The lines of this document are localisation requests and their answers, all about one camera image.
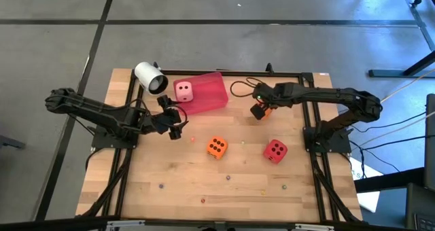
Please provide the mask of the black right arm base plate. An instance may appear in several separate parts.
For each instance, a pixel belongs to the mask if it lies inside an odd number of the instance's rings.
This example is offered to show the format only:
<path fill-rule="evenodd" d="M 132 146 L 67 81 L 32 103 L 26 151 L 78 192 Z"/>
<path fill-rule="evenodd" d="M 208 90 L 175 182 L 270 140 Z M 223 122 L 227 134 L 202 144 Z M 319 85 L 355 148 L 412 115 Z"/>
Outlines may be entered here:
<path fill-rule="evenodd" d="M 306 150 L 315 153 L 350 153 L 351 132 L 346 128 L 332 132 L 320 132 L 316 127 L 304 127 L 302 130 Z"/>

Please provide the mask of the pink foam die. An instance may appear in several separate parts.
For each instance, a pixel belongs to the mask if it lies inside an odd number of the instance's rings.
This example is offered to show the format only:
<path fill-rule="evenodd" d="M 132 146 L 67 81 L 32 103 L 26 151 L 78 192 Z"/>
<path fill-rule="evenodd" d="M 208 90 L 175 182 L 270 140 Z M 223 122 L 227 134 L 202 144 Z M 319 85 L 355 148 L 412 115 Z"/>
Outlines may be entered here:
<path fill-rule="evenodd" d="M 178 82 L 175 84 L 175 96 L 179 102 L 190 102 L 193 100 L 193 89 L 190 82 Z"/>

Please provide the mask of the red foam die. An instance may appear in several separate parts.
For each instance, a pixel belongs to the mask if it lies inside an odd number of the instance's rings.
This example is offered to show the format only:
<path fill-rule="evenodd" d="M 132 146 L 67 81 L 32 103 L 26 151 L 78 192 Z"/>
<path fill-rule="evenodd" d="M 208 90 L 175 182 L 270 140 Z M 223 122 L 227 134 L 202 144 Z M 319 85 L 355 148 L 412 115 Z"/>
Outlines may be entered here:
<path fill-rule="evenodd" d="M 279 164 L 287 152 L 288 148 L 283 142 L 273 139 L 263 151 L 263 156 L 272 163 Z"/>

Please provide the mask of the pink translucent plastic bin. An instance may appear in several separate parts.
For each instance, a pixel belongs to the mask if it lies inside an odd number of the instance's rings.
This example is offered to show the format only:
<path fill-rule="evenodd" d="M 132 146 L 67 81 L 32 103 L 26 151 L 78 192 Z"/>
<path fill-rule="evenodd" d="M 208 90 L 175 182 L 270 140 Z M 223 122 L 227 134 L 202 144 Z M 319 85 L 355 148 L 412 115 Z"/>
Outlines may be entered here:
<path fill-rule="evenodd" d="M 174 91 L 175 84 L 178 82 L 190 82 L 192 84 L 193 100 L 184 103 L 179 102 L 179 106 L 188 115 L 220 109 L 228 103 L 228 93 L 220 72 L 177 79 L 173 82 Z"/>

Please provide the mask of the black box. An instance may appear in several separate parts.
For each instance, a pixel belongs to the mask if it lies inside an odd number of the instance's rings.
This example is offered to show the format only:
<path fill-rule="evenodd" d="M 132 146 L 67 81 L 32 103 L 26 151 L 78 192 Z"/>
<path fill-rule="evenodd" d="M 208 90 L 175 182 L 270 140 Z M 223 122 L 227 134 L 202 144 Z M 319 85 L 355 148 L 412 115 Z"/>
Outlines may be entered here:
<path fill-rule="evenodd" d="M 405 226 L 416 231 L 435 231 L 435 192 L 410 183 L 406 188 Z"/>

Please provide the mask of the dark upright panel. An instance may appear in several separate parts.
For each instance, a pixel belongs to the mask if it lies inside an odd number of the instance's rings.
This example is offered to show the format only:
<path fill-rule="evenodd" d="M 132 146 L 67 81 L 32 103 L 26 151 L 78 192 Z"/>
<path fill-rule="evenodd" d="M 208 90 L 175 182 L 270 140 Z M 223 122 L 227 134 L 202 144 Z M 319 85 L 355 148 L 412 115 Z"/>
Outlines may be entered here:
<path fill-rule="evenodd" d="M 424 181 L 426 188 L 435 191 L 435 94 L 427 95 L 426 113 Z"/>

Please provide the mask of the black table leg foot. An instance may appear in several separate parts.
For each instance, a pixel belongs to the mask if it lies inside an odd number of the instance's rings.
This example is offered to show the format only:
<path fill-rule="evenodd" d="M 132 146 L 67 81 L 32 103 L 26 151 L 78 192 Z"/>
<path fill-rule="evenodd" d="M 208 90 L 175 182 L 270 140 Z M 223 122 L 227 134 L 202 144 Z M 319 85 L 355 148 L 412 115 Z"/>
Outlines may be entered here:
<path fill-rule="evenodd" d="M 414 65 L 405 70 L 371 69 L 368 71 L 369 77 L 377 78 L 418 78 L 425 73 L 424 69 L 435 63 L 435 50 L 427 56 L 417 61 Z"/>

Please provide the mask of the grey floor object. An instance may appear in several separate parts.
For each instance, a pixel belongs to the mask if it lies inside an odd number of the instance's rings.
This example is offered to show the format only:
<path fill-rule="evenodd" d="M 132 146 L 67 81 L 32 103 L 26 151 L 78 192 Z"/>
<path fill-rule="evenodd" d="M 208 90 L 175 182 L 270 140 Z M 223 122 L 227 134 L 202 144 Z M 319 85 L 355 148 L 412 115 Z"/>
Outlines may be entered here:
<path fill-rule="evenodd" d="M 2 147 L 14 147 L 16 149 L 24 149 L 25 144 L 21 141 L 17 141 L 15 139 L 0 135 L 0 149 Z"/>

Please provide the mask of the grey metal floor rail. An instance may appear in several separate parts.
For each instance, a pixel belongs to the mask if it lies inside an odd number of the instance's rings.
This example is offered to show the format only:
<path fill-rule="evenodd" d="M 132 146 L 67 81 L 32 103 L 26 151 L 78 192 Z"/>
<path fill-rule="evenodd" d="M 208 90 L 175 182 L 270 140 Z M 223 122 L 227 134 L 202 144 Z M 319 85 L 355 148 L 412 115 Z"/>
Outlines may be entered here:
<path fill-rule="evenodd" d="M 411 6 L 411 0 L 405 0 L 408 4 L 408 8 L 411 12 L 411 14 L 413 15 L 413 18 L 415 20 L 415 22 L 417 23 L 417 26 L 419 27 L 421 33 L 423 34 L 423 37 L 429 47 L 429 49 L 431 51 L 435 50 L 435 43 L 432 40 L 428 30 L 427 30 L 427 26 L 425 24 L 425 22 L 421 19 L 421 16 L 419 15 L 418 11 Z"/>

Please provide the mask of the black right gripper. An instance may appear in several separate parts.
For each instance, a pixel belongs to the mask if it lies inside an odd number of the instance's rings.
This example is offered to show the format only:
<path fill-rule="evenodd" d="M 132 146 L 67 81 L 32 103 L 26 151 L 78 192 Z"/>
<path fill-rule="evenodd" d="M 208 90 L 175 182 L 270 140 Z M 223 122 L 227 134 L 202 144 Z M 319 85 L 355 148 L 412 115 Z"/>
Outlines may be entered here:
<path fill-rule="evenodd" d="M 266 83 L 258 83 L 255 85 L 252 97 L 261 103 L 253 105 L 250 109 L 252 115 L 257 120 L 261 120 L 266 116 L 266 105 L 272 107 L 285 107 L 285 101 L 281 98 L 285 88 L 285 83 L 277 83 L 272 88 Z"/>

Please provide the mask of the white paper sheet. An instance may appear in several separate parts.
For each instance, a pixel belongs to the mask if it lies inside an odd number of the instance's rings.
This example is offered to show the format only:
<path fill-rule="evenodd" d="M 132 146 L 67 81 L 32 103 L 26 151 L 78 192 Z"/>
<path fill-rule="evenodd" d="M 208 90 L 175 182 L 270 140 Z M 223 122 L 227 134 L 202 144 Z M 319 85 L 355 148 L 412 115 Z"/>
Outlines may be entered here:
<path fill-rule="evenodd" d="M 356 181 L 362 179 L 363 171 L 361 169 L 361 162 L 352 157 L 350 157 L 349 160 L 351 163 L 351 173 L 352 173 L 353 180 Z M 378 177 L 383 175 L 379 171 L 376 171 L 373 168 L 366 165 L 364 166 L 364 170 L 365 170 L 364 171 L 365 176 L 367 176 L 367 178 Z M 379 195 L 380 195 L 380 191 L 357 194 L 358 202 L 362 208 L 366 209 L 367 211 L 370 211 L 371 213 L 375 213 L 377 210 Z"/>

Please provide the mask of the black crossbar with silver brackets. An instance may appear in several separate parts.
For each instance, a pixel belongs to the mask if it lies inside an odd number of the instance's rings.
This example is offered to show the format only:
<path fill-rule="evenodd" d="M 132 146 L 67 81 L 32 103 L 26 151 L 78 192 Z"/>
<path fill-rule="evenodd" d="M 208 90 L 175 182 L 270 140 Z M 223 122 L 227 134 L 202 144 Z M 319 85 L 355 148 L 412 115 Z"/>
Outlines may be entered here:
<path fill-rule="evenodd" d="M 225 231 L 237 228 L 270 228 L 305 231 L 435 231 L 434 224 L 419 223 L 415 229 L 394 228 L 370 225 L 363 221 L 321 221 L 310 222 L 249 222 L 249 221 L 180 221 L 168 219 L 120 219 L 118 216 L 74 217 L 69 219 L 51 219 L 0 224 L 0 231 L 89 231 L 98 229 L 116 229 L 130 226 L 175 226 L 203 227 Z"/>

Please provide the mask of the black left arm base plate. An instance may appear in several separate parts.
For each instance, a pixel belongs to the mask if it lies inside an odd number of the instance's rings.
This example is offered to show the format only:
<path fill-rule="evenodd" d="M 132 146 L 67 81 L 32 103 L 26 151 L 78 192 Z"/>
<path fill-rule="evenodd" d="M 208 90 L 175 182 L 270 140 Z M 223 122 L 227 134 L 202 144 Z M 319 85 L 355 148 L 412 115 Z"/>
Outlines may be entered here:
<path fill-rule="evenodd" d="M 139 135 L 128 135 L 125 139 L 119 139 L 110 135 L 103 127 L 97 126 L 93 129 L 94 137 L 91 147 L 96 149 L 103 148 L 118 148 L 118 149 L 132 149 L 137 146 Z"/>

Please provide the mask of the black aluminium table frame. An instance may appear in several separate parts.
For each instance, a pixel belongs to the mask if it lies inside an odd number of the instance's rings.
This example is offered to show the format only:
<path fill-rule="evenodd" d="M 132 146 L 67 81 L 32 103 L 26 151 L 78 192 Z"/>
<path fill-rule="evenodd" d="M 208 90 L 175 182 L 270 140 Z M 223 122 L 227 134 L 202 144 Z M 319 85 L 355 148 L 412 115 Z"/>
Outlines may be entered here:
<path fill-rule="evenodd" d="M 295 105 L 258 121 L 250 113 L 254 100 L 244 77 L 230 73 L 223 80 L 227 105 L 190 115 L 180 139 L 156 133 L 139 137 L 123 199 L 114 190 L 109 212 L 124 219 L 190 221 L 317 222 L 321 215 L 331 218 L 328 195 L 314 180 L 302 130 L 320 119 L 336 117 L 336 106 Z M 213 137 L 228 143 L 220 160 L 206 150 Z M 273 139 L 288 148 L 279 164 L 263 156 Z"/>

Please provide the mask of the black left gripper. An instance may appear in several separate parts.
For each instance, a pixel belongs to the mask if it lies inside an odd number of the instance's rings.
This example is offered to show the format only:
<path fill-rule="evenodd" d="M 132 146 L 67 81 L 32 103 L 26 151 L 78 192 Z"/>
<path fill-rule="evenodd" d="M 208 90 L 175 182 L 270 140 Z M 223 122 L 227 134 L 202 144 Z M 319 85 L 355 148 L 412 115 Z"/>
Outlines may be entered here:
<path fill-rule="evenodd" d="M 163 112 L 150 116 L 149 132 L 157 132 L 162 135 L 169 131 L 171 140 L 180 139 L 183 124 L 178 110 L 168 108 L 171 106 L 171 99 L 167 95 L 159 96 L 157 102 L 162 107 Z"/>

